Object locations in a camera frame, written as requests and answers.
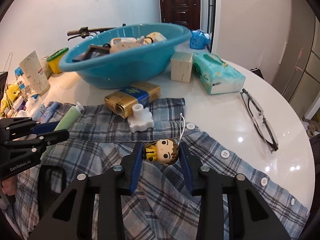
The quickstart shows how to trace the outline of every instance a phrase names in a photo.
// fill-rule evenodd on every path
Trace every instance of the metal screw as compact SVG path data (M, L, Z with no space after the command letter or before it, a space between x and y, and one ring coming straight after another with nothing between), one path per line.
M205 166L205 165L202 165L202 166L200 167L200 169L201 169L201 171L204 171L204 172L207 172L207 171L210 170L210 168L209 168L208 166Z
M81 174L79 174L79 175L77 176L77 179L78 179L78 180L84 180L85 177L86 177L86 175L85 175L84 173L81 173Z
M112 169L114 171L122 171L122 166L121 165L116 165L116 166L113 166Z
M243 174L237 174L236 178L241 181L245 180L245 176Z

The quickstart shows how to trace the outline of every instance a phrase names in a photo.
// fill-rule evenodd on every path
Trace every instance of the dark brown door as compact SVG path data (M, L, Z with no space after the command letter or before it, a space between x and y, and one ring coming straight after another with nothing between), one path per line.
M161 21L200 28L200 0L160 0Z

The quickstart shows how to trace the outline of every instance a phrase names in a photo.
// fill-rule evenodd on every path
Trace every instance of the yellow container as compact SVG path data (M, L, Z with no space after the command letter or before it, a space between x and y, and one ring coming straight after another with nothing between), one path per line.
M60 49L47 58L47 63L49 64L49 67L52 69L53 73L58 74L62 72L59 68L59 62L62 56L68 52L68 50L69 48Z

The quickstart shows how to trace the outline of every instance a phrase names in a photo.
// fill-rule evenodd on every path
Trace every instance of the round table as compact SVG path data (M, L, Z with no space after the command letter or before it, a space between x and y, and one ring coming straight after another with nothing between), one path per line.
M186 122L194 123L251 166L268 174L275 183L310 209L315 168L302 123L288 102L271 85L247 69L228 63L246 76L244 88L260 104L274 130L279 150L273 154L257 134L240 93L208 95L195 77L191 77L189 84L171 81L170 67L149 82L161 86L162 98L184 98ZM104 103L106 95L114 91L95 88L75 72L55 74L49 82L51 88L42 96L45 105L49 101L99 105Z

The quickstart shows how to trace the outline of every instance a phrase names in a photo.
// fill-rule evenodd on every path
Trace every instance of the funko pop figurine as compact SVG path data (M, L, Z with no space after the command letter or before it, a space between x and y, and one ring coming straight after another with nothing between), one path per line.
M179 157L179 145L173 139L159 140L144 146L144 159L158 161L164 166L173 165Z

